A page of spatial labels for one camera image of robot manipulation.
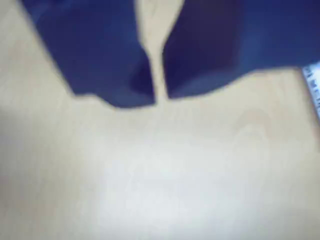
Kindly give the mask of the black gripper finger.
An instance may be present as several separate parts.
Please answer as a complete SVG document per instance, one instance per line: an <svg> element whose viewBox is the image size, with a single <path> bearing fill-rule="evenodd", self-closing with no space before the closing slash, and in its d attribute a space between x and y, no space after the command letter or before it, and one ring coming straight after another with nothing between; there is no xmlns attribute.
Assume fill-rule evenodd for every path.
<svg viewBox="0 0 320 240"><path fill-rule="evenodd" d="M320 58L317 0L187 0L164 45L171 99L221 88L257 70Z"/></svg>
<svg viewBox="0 0 320 240"><path fill-rule="evenodd" d="M93 94L117 108L156 102L134 1L24 0L22 5L75 94Z"/></svg>

